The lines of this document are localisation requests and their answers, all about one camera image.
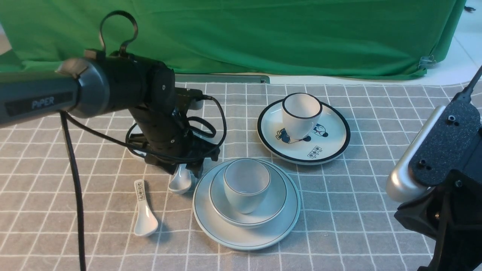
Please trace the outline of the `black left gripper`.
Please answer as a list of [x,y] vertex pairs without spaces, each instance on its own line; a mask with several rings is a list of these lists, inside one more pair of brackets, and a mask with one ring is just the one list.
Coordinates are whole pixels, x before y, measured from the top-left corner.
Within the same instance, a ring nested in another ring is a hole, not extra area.
[[208,141],[216,135],[215,127],[197,116],[187,116],[188,89],[176,87],[164,100],[152,100],[129,113],[140,128],[128,135],[128,143],[145,153],[144,162],[174,175],[178,166],[200,177],[206,158],[218,161],[220,144]]

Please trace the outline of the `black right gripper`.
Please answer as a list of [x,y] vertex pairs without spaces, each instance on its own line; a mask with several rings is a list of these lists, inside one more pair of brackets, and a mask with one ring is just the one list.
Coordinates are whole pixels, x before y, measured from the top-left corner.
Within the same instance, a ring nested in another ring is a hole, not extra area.
[[435,240],[432,260],[419,271],[473,271],[482,262],[481,174],[453,171],[444,183],[398,207],[407,230]]

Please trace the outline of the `grey black left arm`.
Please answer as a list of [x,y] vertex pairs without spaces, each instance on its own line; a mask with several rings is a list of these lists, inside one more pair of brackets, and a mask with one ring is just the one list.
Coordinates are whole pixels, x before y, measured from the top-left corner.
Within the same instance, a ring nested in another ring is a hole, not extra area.
[[65,60],[55,72],[1,73],[1,128],[67,113],[93,118],[129,110],[140,128],[114,142],[145,154],[147,164],[173,175],[185,164],[195,177],[206,158],[217,161],[220,146],[207,141],[214,127],[199,117],[188,117],[195,103],[215,98],[198,89],[175,86],[174,71],[164,63],[132,54],[105,56],[87,50],[81,58]]

